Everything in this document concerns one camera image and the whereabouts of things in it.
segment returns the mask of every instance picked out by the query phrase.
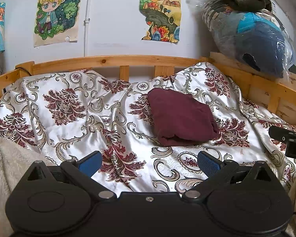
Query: folded maroon towel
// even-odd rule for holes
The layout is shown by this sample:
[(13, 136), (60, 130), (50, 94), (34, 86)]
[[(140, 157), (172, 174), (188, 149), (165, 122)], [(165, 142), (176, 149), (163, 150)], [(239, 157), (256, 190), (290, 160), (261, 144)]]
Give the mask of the folded maroon towel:
[(187, 146), (214, 139), (219, 128), (208, 105), (191, 94), (161, 88), (148, 93), (155, 134), (164, 146)]

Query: bedspread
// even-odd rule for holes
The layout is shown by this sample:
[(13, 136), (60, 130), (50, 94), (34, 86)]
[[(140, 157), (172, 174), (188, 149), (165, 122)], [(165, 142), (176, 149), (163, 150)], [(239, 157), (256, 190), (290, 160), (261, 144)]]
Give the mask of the bedspread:
[[(153, 134), (147, 101), (153, 88), (190, 93), (208, 104), (219, 136), (194, 146), (162, 147)], [(103, 163), (92, 178), (117, 195), (188, 190), (207, 178), (197, 166), (200, 150), (240, 165), (267, 161), (288, 190), (296, 177), (296, 160), (285, 157), (285, 144), (270, 139), (271, 125), (296, 132), (296, 127), (243, 99), (231, 79), (204, 62), (133, 84), (110, 82), (95, 71), (36, 75), (17, 80), (0, 99), (0, 137), (57, 165), (99, 150)]]

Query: screw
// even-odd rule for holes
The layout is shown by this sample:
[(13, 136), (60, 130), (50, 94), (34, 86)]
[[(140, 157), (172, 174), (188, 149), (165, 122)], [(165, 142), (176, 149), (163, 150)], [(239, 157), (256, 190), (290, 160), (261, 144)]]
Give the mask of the screw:
[(114, 196), (114, 193), (112, 191), (100, 191), (99, 197), (102, 199), (110, 199)]
[(196, 199), (201, 196), (201, 194), (198, 191), (187, 191), (185, 196), (191, 199)]
[(147, 198), (146, 198), (146, 201), (153, 201), (153, 200), (154, 200), (153, 197), (147, 197)]

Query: bed rail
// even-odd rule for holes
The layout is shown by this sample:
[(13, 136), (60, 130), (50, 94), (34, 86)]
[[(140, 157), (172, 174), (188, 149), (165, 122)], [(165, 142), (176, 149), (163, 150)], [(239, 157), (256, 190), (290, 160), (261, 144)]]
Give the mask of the bed rail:
[(291, 74), (292, 85), (277, 83), (260, 75), (245, 72), (239, 68), (226, 66), (221, 59), (201, 57), (200, 59), (151, 56), (151, 55), (110, 55), (65, 59), (35, 64), (33, 61), (19, 64), (17, 69), (0, 76), (0, 97), (2, 89), (14, 83), (18, 78), (52, 72), (69, 72), (95, 67), (120, 66), (119, 78), (129, 80), (129, 66), (154, 66), (155, 77), (170, 76), (174, 67), (187, 68), (197, 62), (210, 62), (225, 75), (230, 76), (241, 88), (242, 95), (255, 103), (262, 104), (290, 124), (296, 125), (296, 75)]

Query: blonde anime boy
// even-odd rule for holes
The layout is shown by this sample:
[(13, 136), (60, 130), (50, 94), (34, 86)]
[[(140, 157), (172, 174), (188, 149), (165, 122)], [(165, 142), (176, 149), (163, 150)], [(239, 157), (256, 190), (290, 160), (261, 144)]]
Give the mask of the blonde anime boy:
[(44, 33), (46, 30), (50, 33), (52, 27), (58, 23), (55, 10), (64, 1), (65, 0), (39, 0), (39, 3), (42, 5), (42, 11), (46, 12), (45, 17), (38, 22), (38, 30), (40, 33)]

